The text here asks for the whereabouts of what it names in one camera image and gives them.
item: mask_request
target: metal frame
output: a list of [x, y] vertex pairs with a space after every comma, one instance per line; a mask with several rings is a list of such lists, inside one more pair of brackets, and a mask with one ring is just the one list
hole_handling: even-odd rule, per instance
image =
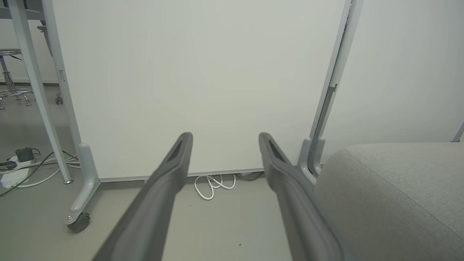
[[321, 155], [325, 144], [322, 134], [345, 69], [363, 2], [364, 0], [346, 0], [345, 2], [342, 20], [338, 28], [334, 50], [330, 58], [329, 69], [327, 70], [311, 132], [309, 137], [303, 140], [296, 167], [313, 185], [321, 172]]
[[89, 202], [93, 193], [100, 185], [100, 180], [98, 179], [97, 169], [95, 167], [95, 162], [92, 157], [90, 146], [81, 142], [76, 114], [74, 113], [71, 93], [69, 92], [69, 85], [66, 79], [66, 70], [64, 67], [63, 54], [61, 53], [60, 48], [58, 28], [55, 20], [55, 11], [53, 9], [53, 1], [42, 0], [42, 8], [44, 10], [48, 40], [50, 42], [50, 48], [53, 53], [53, 62], [55, 63], [61, 95], [64, 100], [63, 103], [66, 109], [66, 114], [68, 115], [71, 136], [74, 142], [74, 146], [76, 147], [79, 162], [81, 163], [82, 175], [84, 176], [82, 189], [72, 203], [68, 215], [64, 217], [64, 224], [69, 225], [77, 220], [87, 202]]
[[31, 88], [16, 88], [14, 86], [13, 79], [11, 74], [6, 67], [4, 56], [21, 54], [20, 49], [0, 49], [0, 65], [3, 70], [3, 78], [5, 79], [5, 84], [8, 90], [0, 91], [0, 110], [3, 110], [5, 107], [1, 104], [2, 99], [6, 97], [15, 97], [16, 100], [21, 100], [21, 96], [26, 100], [26, 106], [31, 106], [29, 98], [26, 96], [28, 93], [34, 93]]
[[45, 124], [45, 129], [50, 143], [52, 144], [53, 151], [55, 152], [64, 182], [65, 184], [69, 184], [73, 179], [69, 175], [69, 170], [61, 150], [50, 108], [46, 102], [44, 85], [40, 77], [39, 64], [37, 63], [37, 57], [35, 56], [35, 50], [32, 44], [31, 31], [29, 30], [29, 24], [27, 22], [24, 2], [23, 0], [9, 0], [8, 6], [13, 21], [14, 31], [16, 32], [19, 47], [23, 55], [27, 75], [29, 76], [31, 87], [34, 91], [37, 105], [39, 106], [40, 114]]

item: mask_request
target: gray floor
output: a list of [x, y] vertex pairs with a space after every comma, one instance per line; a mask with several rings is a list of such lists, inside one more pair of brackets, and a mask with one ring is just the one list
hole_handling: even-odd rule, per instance
[[[47, 98], [63, 149], [74, 153], [64, 107], [54, 104], [57, 91], [47, 88]], [[51, 152], [33, 98], [29, 107], [11, 98], [4, 101], [0, 159], [22, 147]], [[30, 182], [56, 168], [43, 167]], [[82, 175], [78, 169], [70, 171], [75, 179], [71, 184], [64, 185], [57, 174], [43, 184], [0, 198], [1, 260], [91, 260], [144, 185], [142, 181], [102, 184], [86, 208], [91, 215], [89, 227], [74, 234], [62, 225], [62, 219], [82, 186]], [[231, 175], [227, 178], [229, 185]], [[208, 196], [209, 188], [202, 180], [199, 188]], [[277, 199], [266, 180], [237, 181], [232, 190], [216, 189], [214, 198], [205, 201], [189, 179], [174, 202], [163, 260], [291, 260]]]

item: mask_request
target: white wall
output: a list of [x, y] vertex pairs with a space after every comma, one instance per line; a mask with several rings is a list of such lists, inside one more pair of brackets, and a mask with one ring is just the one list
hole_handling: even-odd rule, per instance
[[[41, 33], [37, 26], [41, 26], [40, 21], [30, 20], [29, 27], [31, 29], [32, 41], [34, 43], [34, 50], [39, 62], [40, 75], [44, 83], [58, 83], [57, 75], [55, 72], [55, 65], [53, 58], [48, 51], [47, 43], [44, 34]], [[18, 39], [14, 33], [13, 23], [11, 19], [0, 19], [0, 49], [18, 48]], [[5, 56], [6, 66], [8, 67], [11, 77], [15, 82], [29, 82], [27, 77], [26, 67], [23, 61]], [[1, 82], [5, 82], [3, 76], [0, 77]]]
[[54, 1], [99, 176], [150, 175], [184, 131], [190, 173], [261, 168], [263, 131], [296, 163], [344, 2]]
[[449, 142], [464, 121], [464, 1], [369, 0], [322, 161], [352, 144]]

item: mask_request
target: white cable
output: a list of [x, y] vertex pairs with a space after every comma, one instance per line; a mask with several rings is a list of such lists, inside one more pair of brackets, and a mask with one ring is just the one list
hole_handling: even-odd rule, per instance
[[20, 185], [18, 186], [18, 188], [29, 188], [29, 187], [33, 187], [35, 185], [39, 185], [39, 184], [42, 184], [44, 183], [45, 181], [51, 179], [53, 176], [55, 176], [61, 169], [57, 169], [57, 171], [55, 171], [55, 173], [53, 173], [52, 175], [50, 175], [48, 178], [42, 180], [42, 181], [39, 181], [39, 182], [36, 182], [36, 183], [33, 183], [33, 184], [29, 184], [29, 185]]
[[[214, 189], [218, 189], [219, 187], [223, 187], [225, 189], [233, 189], [233, 187], [235, 187], [235, 174], [233, 174], [233, 185], [231, 187], [226, 187], [222, 184], [223, 180], [222, 180], [222, 175], [219, 175], [221, 177], [221, 182], [218, 182], [217, 180], [215, 180], [212, 176], [205, 176], [206, 179], [208, 180], [208, 184], [209, 184], [209, 187], [211, 188], [211, 197], [205, 197], [203, 196], [203, 194], [200, 192], [200, 190], [198, 189], [197, 187], [197, 180], [203, 176], [198, 176], [197, 178], [195, 178], [195, 181], [193, 182], [193, 185], [195, 186], [195, 189], [197, 190], [198, 192], [198, 195], [200, 195], [203, 199], [206, 199], [206, 200], [212, 200], [213, 197], [214, 197]], [[211, 180], [213, 180], [214, 182], [217, 183], [217, 186], [213, 186], [211, 184]]]
[[[74, 165], [71, 165], [71, 164], [70, 164], [70, 163], [77, 163], [77, 162], [72, 162], [72, 161], [74, 161], [74, 160], [76, 160], [76, 159], [75, 159], [75, 158], [72, 158], [72, 157], [67, 158], [66, 161], [65, 161], [65, 162], [66, 162], [66, 165], [67, 165], [68, 167], [79, 168], [79, 169], [80, 169], [80, 168], [81, 168], [80, 166], [74, 166]], [[60, 170], [61, 170], [61, 169], [57, 169], [57, 171], [55, 171], [53, 174], [51, 174], [48, 178], [46, 178], [46, 179], [44, 179], [44, 180], [41, 180], [41, 181], [36, 182], [36, 183], [33, 183], [33, 184], [20, 185], [20, 186], [18, 186], [18, 188], [23, 188], [23, 189], [24, 189], [24, 188], [30, 188], [30, 187], [33, 187], [33, 186], [42, 184], [42, 183], [44, 183], [45, 181], [51, 179], [53, 176], [55, 176]]]

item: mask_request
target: black cable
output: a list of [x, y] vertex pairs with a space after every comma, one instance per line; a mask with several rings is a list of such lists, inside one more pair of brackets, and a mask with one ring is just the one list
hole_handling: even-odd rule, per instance
[[21, 61], [23, 60], [23, 59], [21, 59], [21, 58], [18, 58], [18, 57], [16, 57], [16, 56], [13, 56], [13, 55], [10, 55], [10, 56], [13, 57], [13, 58], [15, 58], [15, 59], [21, 60]]
[[36, 150], [39, 153], [39, 155], [42, 155], [42, 153], [40, 153], [40, 151], [38, 149], [36, 149], [36, 148], [32, 148], [31, 150]]
[[[53, 162], [53, 163], [44, 163], [42, 164], [41, 166], [45, 166], [45, 165], [56, 165], [58, 164], [58, 162]], [[71, 165], [79, 165], [80, 163], [79, 162], [66, 162], [66, 165], [68, 164], [71, 164]], [[37, 166], [26, 166], [26, 167], [22, 167], [20, 168], [19, 170], [22, 170], [22, 169], [30, 169], [30, 168], [35, 168]]]
[[243, 178], [243, 176], [239, 173], [235, 173], [235, 176], [237, 176], [239, 179], [243, 180], [243, 181], [255, 181], [257, 179], [259, 179], [259, 177], [261, 177], [261, 175], [264, 173], [264, 171], [261, 171], [261, 173], [259, 173], [258, 176], [256, 176], [255, 178], [252, 178], [252, 179], [247, 179], [247, 178]]
[[62, 152], [64, 152], [66, 155], [70, 156], [70, 157], [71, 157], [71, 158], [73, 158], [73, 159], [77, 159], [77, 160], [79, 160], [77, 157], [75, 157], [75, 156], [73, 156], [73, 155], [71, 155], [71, 154], [67, 153], [67, 152], [66, 152], [66, 151], [64, 151], [64, 150], [62, 150]]
[[21, 181], [20, 183], [16, 184], [16, 185], [15, 185], [14, 187], [12, 187], [11, 189], [9, 189], [9, 190], [7, 190], [6, 192], [0, 194], [0, 197], [6, 195], [6, 194], [9, 193], [10, 191], [12, 191], [13, 189], [17, 188], [19, 185], [21, 185], [21, 184], [22, 184], [24, 181], [26, 181], [28, 178], [30, 178], [30, 177], [32, 176], [32, 174], [34, 174], [34, 173], [40, 168], [40, 166], [42, 166], [42, 165], [44, 164], [44, 162], [45, 162], [52, 154], [53, 154], [53, 152], [50, 153], [50, 154], [48, 154], [48, 156], [46, 156], [46, 157], [44, 158], [44, 160], [42, 160], [42, 162], [37, 166], [37, 168], [36, 168], [35, 170], [32, 171], [31, 174], [29, 174], [23, 181]]

